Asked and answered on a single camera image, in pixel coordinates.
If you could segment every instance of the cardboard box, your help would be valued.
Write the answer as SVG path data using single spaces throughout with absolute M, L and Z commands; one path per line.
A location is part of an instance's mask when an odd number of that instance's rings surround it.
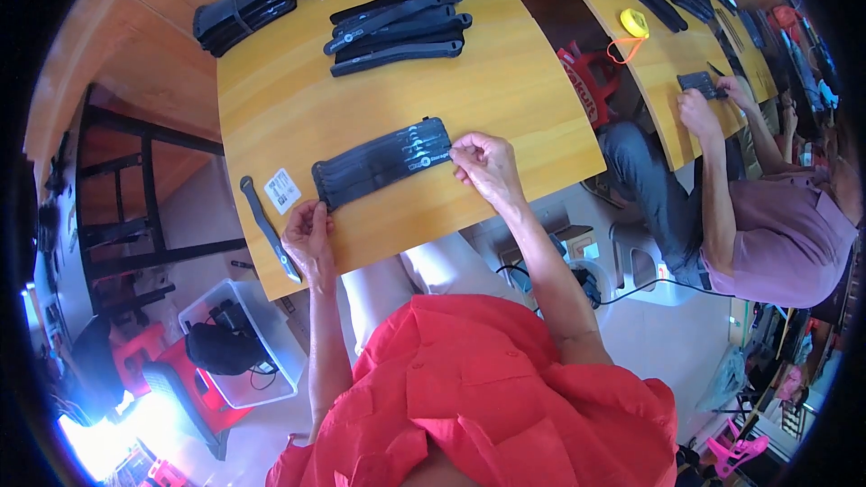
M 728 341 L 745 348 L 752 339 L 752 324 L 755 321 L 754 302 L 731 298 L 731 316 L 728 319 Z

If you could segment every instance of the red shirt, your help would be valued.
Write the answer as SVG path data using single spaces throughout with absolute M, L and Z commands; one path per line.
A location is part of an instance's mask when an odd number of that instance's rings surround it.
M 482 485 L 673 485 L 674 395 L 608 365 L 561 365 L 545 323 L 489 296 L 415 296 L 374 332 L 316 442 L 266 485 L 399 485 L 427 435 Z

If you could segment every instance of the red plastic stool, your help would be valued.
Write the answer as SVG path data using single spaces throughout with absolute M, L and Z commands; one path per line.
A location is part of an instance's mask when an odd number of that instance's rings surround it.
M 186 477 L 165 459 L 154 461 L 151 470 L 147 471 L 147 477 L 156 481 L 161 487 L 184 487 L 186 485 Z
M 151 392 L 145 377 L 141 374 L 141 366 L 146 362 L 155 361 L 166 349 L 164 334 L 166 328 L 162 322 L 152 323 L 146 330 L 123 346 L 112 348 L 114 366 L 120 375 L 124 389 L 133 394 L 136 399 Z
M 163 395 L 176 406 L 178 428 L 203 441 L 214 457 L 225 460 L 230 428 L 252 407 L 236 410 L 229 406 L 211 381 L 189 360 L 181 339 L 142 369 L 153 392 Z
M 580 103 L 584 104 L 586 116 L 590 119 L 592 129 L 598 129 L 602 124 L 611 122 L 613 111 L 607 106 L 607 99 L 619 88 L 619 74 L 622 64 L 614 63 L 605 51 L 581 53 L 578 45 L 572 40 L 569 51 L 557 51 L 559 62 L 565 68 L 568 79 L 578 93 Z M 604 84 L 599 85 L 590 66 L 595 65 L 601 70 Z

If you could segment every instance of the black cable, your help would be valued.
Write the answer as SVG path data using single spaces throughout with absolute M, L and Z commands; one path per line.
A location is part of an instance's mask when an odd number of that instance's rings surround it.
M 611 301 L 607 301 L 607 302 L 604 302 L 604 303 L 599 303 L 599 306 L 604 306 L 604 305 L 608 305 L 608 304 L 616 303 L 616 302 L 619 301 L 620 299 L 628 298 L 631 294 L 633 294 L 633 293 L 637 293 L 638 291 L 640 291 L 640 290 L 646 288 L 647 286 L 654 285 L 654 284 L 657 283 L 657 282 L 670 282 L 672 285 L 679 285 L 679 286 L 684 286 L 684 287 L 686 287 L 686 288 L 691 288 L 691 289 L 694 289 L 694 290 L 696 290 L 696 291 L 699 291 L 700 293 L 705 293 L 705 294 L 707 294 L 708 296 L 718 296 L 719 298 L 735 298 L 735 297 L 736 297 L 736 296 L 729 296 L 729 295 L 726 295 L 726 294 L 723 294 L 723 293 L 716 293 L 716 292 L 714 292 L 714 291 L 710 291 L 710 290 L 708 290 L 708 289 L 704 289 L 704 288 L 698 288 L 698 287 L 696 287 L 696 286 L 692 286 L 692 285 L 686 285 L 686 284 L 684 284 L 684 283 L 682 283 L 682 282 L 677 282 L 676 280 L 670 280 L 669 278 L 656 278 L 655 280 L 650 280 L 647 284 L 641 286 L 640 288 L 634 288 L 632 291 L 630 291 L 629 293 L 627 293 L 627 294 L 625 294 L 625 295 L 623 295 L 623 296 L 620 296 L 620 297 L 618 297 L 618 298 L 616 298 L 616 299 L 612 299 Z
M 253 374 L 267 374 L 267 373 L 259 372 L 259 371 L 255 370 L 255 367 L 250 368 L 250 370 L 249 370 L 249 384 L 255 391 L 263 391 L 264 389 L 268 389 L 270 387 L 270 385 L 276 381 L 276 373 L 277 372 L 278 372 L 277 370 L 274 371 L 274 373 L 273 373 L 274 376 L 271 378 L 270 382 L 265 384 L 263 387 L 256 387 L 255 384 L 253 383 Z
M 498 273 L 498 272 L 502 271 L 503 269 L 512 269 L 512 270 L 513 270 L 513 269 L 516 269 L 517 271 L 520 271 L 521 273 L 523 273 L 525 276 L 529 276 L 529 273 L 526 272 L 525 269 L 523 269 L 523 268 L 521 268 L 521 267 L 518 267 L 517 265 L 503 265 L 502 267 L 500 267 L 499 269 L 497 269 L 496 272 Z M 710 290 L 708 290 L 708 289 L 704 289 L 704 288 L 698 288 L 698 287 L 696 287 L 696 286 L 692 286 L 692 285 L 686 285 L 686 284 L 684 284 L 684 283 L 682 283 L 682 282 L 677 282 L 676 280 L 670 280 L 669 278 L 656 278 L 655 280 L 651 280 L 651 281 L 649 281 L 647 284 L 641 286 L 640 288 L 634 288 L 634 289 L 633 289 L 632 291 L 630 291 L 629 293 L 627 293 L 627 294 L 625 294 L 625 295 L 622 295 L 622 296 L 619 296 L 619 297 L 616 298 L 616 299 L 612 299 L 611 301 L 606 301 L 606 302 L 601 302 L 601 303 L 599 303 L 599 307 L 603 307 L 603 306 L 605 306 L 605 305 L 609 305 L 609 304 L 616 303 L 616 302 L 619 301 L 620 299 L 628 298 L 631 294 L 637 293 L 638 291 L 641 291 L 642 289 L 644 289 L 644 288 L 646 288 L 646 287 L 648 287 L 648 286 L 652 286 L 652 285 L 654 285 L 655 283 L 659 283 L 659 282 L 670 282 L 672 285 L 678 285 L 678 286 L 683 286 L 683 287 L 685 287 L 685 288 L 691 288 L 691 289 L 694 289 L 694 290 L 696 290 L 696 291 L 699 291 L 700 293 L 705 293 L 705 294 L 707 294 L 708 296 L 717 296 L 717 297 L 719 297 L 719 298 L 733 298 L 733 297 L 735 297 L 735 296 L 729 296 L 729 295 L 726 295 L 726 294 L 723 294 L 723 293 L 716 293 L 716 292 L 714 292 L 714 291 L 710 291 Z
M 521 273 L 523 273 L 525 276 L 529 276 L 529 273 L 526 272 L 526 269 L 523 269 L 522 267 L 518 267 L 517 265 L 503 265 L 502 267 L 497 269 L 496 272 L 498 273 L 499 271 L 502 271 L 503 269 L 516 269 L 517 271 L 520 271 Z

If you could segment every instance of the black strap bundle with rubber band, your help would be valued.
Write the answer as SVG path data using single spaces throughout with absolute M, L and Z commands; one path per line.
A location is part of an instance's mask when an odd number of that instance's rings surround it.
M 378 137 L 313 165 L 319 200 L 329 212 L 398 180 L 449 161 L 451 142 L 442 119 L 425 117 L 418 124 Z
M 462 0 L 373 0 L 331 16 L 335 78 L 410 59 L 453 58 L 465 44 L 472 16 L 459 14 Z
M 192 35 L 214 57 L 264 27 L 288 14 L 298 0 L 218 0 L 196 8 L 192 18 Z

